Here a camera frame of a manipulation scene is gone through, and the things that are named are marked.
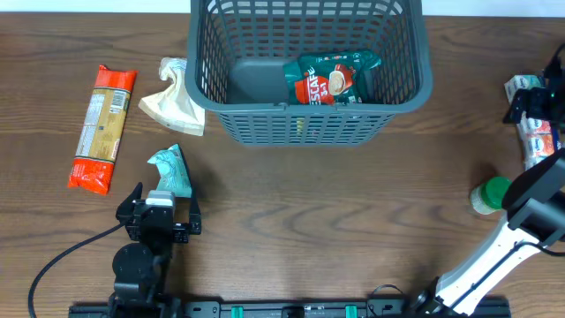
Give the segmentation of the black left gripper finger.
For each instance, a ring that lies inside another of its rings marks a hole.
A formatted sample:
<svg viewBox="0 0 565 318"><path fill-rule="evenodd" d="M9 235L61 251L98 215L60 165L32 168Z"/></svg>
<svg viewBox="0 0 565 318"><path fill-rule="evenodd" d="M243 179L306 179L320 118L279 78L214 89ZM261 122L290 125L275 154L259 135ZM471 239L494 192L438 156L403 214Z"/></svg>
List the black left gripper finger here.
<svg viewBox="0 0 565 318"><path fill-rule="evenodd" d="M190 225L201 225L201 213L200 206L195 194L195 190L192 187L190 171L188 169L184 153L181 148L178 149L180 156L179 161L182 163L179 168L180 173L180 186L178 189L178 194L190 201L189 207L189 223Z"/></svg>
<svg viewBox="0 0 565 318"><path fill-rule="evenodd" d="M143 184L141 182L139 182L134 189L132 190L132 192L126 197L126 199L124 200L124 206L126 208L131 208L135 206L135 201L141 198L142 195L142 190L143 190Z"/></svg>

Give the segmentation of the tissue pocket pack bundle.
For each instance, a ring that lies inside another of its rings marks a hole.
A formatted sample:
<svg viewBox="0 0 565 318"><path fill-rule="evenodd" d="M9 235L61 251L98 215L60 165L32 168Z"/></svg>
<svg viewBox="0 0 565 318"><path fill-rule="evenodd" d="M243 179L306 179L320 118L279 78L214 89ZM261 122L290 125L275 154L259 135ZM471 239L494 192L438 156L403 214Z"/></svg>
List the tissue pocket pack bundle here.
<svg viewBox="0 0 565 318"><path fill-rule="evenodd" d="M543 80L536 75L515 75L504 84L508 103L515 100L520 89L544 88ZM523 144L524 169L528 170L561 148L559 133L546 120L526 117L523 110L516 123L520 141Z"/></svg>

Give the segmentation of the green lid spice jar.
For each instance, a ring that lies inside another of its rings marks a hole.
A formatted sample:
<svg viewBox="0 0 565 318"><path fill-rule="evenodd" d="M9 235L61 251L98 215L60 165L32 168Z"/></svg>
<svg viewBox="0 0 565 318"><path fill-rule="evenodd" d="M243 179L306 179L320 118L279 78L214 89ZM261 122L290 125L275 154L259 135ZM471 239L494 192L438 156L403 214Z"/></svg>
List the green lid spice jar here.
<svg viewBox="0 0 565 318"><path fill-rule="evenodd" d="M502 209L503 198L511 185L504 177L494 177L475 187L470 193L472 209L480 215L491 215Z"/></svg>

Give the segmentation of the green Nescafe coffee bag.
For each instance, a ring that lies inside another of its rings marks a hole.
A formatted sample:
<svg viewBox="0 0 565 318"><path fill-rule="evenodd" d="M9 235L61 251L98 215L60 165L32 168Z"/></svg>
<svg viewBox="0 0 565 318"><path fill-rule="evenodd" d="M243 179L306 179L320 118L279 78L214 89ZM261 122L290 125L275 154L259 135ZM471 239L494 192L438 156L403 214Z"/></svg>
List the green Nescafe coffee bag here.
<svg viewBox="0 0 565 318"><path fill-rule="evenodd" d="M369 98L366 74L381 59L368 49L302 55L283 66L292 104L363 103Z"/></svg>

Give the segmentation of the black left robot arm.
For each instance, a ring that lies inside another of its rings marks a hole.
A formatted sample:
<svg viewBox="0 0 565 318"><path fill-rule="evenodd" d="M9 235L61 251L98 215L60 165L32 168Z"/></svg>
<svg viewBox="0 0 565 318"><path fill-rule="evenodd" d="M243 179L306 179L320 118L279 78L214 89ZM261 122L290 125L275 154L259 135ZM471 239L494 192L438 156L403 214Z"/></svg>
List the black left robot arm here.
<svg viewBox="0 0 565 318"><path fill-rule="evenodd" d="M160 180L143 199L142 184L118 206L116 219L130 244L115 254L111 317L182 317L179 298L164 293L174 245L186 244L202 232L201 212L192 188L185 156L178 144L148 160Z"/></svg>

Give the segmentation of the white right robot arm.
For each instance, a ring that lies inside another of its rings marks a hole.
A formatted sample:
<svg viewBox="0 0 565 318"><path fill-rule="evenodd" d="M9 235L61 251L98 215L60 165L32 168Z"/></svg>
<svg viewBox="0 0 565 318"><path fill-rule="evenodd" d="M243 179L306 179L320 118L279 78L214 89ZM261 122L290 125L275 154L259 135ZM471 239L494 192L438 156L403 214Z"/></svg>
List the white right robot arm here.
<svg viewBox="0 0 565 318"><path fill-rule="evenodd" d="M564 61L554 53L539 86L508 88L506 124L546 121L564 127ZM564 239L564 150L559 148L517 177L501 200L497 227L465 261L437 277L404 310L405 317L470 317L480 301L521 262Z"/></svg>

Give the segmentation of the red orange spaghetti packet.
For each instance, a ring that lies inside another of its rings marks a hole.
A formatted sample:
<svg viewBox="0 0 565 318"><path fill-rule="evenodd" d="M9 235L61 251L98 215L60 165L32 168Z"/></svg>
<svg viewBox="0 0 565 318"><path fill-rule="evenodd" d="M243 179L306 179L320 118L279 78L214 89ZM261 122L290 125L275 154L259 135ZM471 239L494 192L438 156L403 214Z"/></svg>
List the red orange spaghetti packet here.
<svg viewBox="0 0 565 318"><path fill-rule="evenodd" d="M68 187L108 193L137 75L99 66Z"/></svg>

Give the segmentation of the teal crumpled snack packet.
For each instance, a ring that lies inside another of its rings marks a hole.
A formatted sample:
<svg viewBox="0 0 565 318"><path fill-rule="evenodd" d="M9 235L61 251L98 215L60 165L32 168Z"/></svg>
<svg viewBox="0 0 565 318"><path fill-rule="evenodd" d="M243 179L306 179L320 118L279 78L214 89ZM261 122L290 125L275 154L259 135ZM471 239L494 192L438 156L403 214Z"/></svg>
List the teal crumpled snack packet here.
<svg viewBox="0 0 565 318"><path fill-rule="evenodd" d="M189 171L178 144L156 152L147 162L153 164L159 172L157 191L169 191L180 198L192 197Z"/></svg>

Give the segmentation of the beige crumpled pouch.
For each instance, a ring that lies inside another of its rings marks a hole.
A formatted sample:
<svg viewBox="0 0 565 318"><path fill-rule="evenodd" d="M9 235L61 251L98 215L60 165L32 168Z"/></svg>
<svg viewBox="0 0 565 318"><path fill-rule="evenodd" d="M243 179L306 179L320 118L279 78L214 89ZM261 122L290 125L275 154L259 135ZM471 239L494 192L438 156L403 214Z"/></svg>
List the beige crumpled pouch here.
<svg viewBox="0 0 565 318"><path fill-rule="evenodd" d="M161 92L142 97L139 108L171 130L203 136L206 112L187 93L186 65L185 58L164 57L160 63L159 76L162 81L169 81L170 85Z"/></svg>

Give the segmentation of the grey plastic basket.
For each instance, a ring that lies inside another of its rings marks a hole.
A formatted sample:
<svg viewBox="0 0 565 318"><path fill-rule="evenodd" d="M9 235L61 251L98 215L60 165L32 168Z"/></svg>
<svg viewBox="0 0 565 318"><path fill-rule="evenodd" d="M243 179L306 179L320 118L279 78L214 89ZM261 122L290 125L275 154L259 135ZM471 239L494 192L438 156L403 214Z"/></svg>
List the grey plastic basket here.
<svg viewBox="0 0 565 318"><path fill-rule="evenodd" d="M290 102L285 64L363 49L381 59L365 102ZM433 90L419 0L193 0L187 54L189 96L245 145L360 145Z"/></svg>

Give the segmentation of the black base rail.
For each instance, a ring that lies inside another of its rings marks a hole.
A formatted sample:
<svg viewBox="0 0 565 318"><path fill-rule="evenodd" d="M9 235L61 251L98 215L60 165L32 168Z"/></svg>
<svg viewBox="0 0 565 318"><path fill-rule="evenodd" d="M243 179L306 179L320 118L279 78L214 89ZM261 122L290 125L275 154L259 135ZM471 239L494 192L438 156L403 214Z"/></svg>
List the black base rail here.
<svg viewBox="0 0 565 318"><path fill-rule="evenodd" d="M70 317L184 317L184 318L369 318L412 317L408 302L400 297L366 301L317 303L220 303L189 302L175 306L143 308L124 305L87 305L69 308Z"/></svg>

